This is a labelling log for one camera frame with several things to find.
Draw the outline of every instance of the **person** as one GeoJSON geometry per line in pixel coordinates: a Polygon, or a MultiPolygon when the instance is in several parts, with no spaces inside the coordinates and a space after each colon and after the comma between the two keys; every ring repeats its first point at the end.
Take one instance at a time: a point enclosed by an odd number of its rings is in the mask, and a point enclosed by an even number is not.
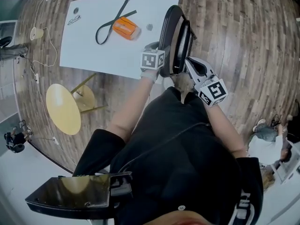
{"type": "Polygon", "coordinates": [[[263,165],[271,165],[276,161],[288,162],[292,153],[288,148],[283,148],[283,127],[277,125],[277,130],[268,127],[266,120],[261,119],[253,127],[254,134],[250,137],[249,155],[257,157],[263,165]]]}
{"type": "Polygon", "coordinates": [[[0,48],[0,61],[5,61],[9,59],[15,59],[20,55],[25,56],[27,54],[28,48],[25,44],[13,45],[11,47],[0,48]]]}
{"type": "Polygon", "coordinates": [[[73,176],[131,171],[133,198],[118,225],[255,224],[262,209],[259,162],[218,105],[169,87],[145,108],[157,71],[146,70],[105,130],[97,129],[73,176]]]}
{"type": "Polygon", "coordinates": [[[24,143],[30,139],[31,130],[27,129],[21,133],[15,134],[17,127],[14,127],[11,133],[5,133],[4,139],[6,141],[6,147],[9,150],[13,150],[18,153],[24,150],[24,143]]]}

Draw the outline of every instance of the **yellow round table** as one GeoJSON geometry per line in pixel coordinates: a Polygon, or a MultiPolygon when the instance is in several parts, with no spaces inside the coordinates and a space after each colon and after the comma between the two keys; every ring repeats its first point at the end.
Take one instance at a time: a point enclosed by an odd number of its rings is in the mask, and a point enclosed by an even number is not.
{"type": "Polygon", "coordinates": [[[52,84],[46,94],[46,104],[54,124],[63,133],[75,135],[81,127],[81,114],[104,108],[95,107],[93,91],[83,81],[71,92],[60,84],[52,84]]]}

